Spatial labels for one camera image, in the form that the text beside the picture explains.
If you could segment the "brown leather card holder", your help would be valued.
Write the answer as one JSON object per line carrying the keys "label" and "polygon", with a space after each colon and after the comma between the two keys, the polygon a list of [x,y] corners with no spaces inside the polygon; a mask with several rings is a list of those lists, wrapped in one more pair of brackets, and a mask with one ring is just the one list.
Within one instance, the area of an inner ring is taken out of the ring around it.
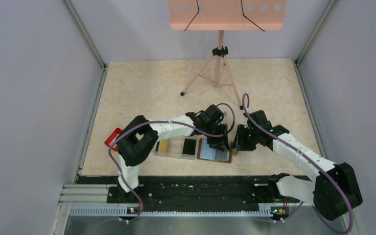
{"label": "brown leather card holder", "polygon": [[233,156],[236,156],[237,154],[238,152],[236,150],[221,151],[213,149],[209,147],[205,139],[199,139],[196,159],[230,164],[232,162]]}

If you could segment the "clear acrylic card box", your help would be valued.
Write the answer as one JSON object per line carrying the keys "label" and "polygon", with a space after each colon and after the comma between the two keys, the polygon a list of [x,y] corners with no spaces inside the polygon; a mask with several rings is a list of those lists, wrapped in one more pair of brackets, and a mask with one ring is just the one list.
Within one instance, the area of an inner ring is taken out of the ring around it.
{"label": "clear acrylic card box", "polygon": [[[196,139],[197,140],[196,153],[194,156],[182,154],[184,139]],[[167,158],[174,158],[174,159],[184,159],[184,160],[196,159],[196,154],[197,154],[197,149],[198,149],[198,138],[196,136],[174,137],[168,140],[169,140],[169,145],[168,145],[168,151],[166,153],[155,152],[155,148],[156,148],[156,144],[155,144],[153,149],[151,150],[152,154],[158,157],[167,157]]]}

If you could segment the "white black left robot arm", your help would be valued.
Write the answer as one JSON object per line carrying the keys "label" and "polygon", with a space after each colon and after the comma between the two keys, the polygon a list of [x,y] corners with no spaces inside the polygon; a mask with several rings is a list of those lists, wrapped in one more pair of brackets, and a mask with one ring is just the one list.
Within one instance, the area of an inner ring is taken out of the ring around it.
{"label": "white black left robot arm", "polygon": [[168,119],[148,120],[143,115],[136,116],[110,142],[108,150],[109,157],[118,168],[119,197],[125,202],[135,200],[140,165],[160,141],[204,135],[211,148],[228,150],[228,134],[234,126],[228,126],[223,120],[224,113],[215,104],[205,110],[187,112]]}

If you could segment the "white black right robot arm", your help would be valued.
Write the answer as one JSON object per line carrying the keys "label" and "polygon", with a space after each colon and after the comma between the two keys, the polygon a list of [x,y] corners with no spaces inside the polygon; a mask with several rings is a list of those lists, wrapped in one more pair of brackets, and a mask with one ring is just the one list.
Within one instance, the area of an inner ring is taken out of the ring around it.
{"label": "white black right robot arm", "polygon": [[333,221],[363,203],[354,169],[334,163],[300,143],[282,125],[273,126],[263,110],[245,112],[246,124],[237,127],[233,149],[254,151],[257,145],[282,155],[308,179],[288,173],[272,175],[268,197],[280,202],[285,197],[311,204],[328,221]]}

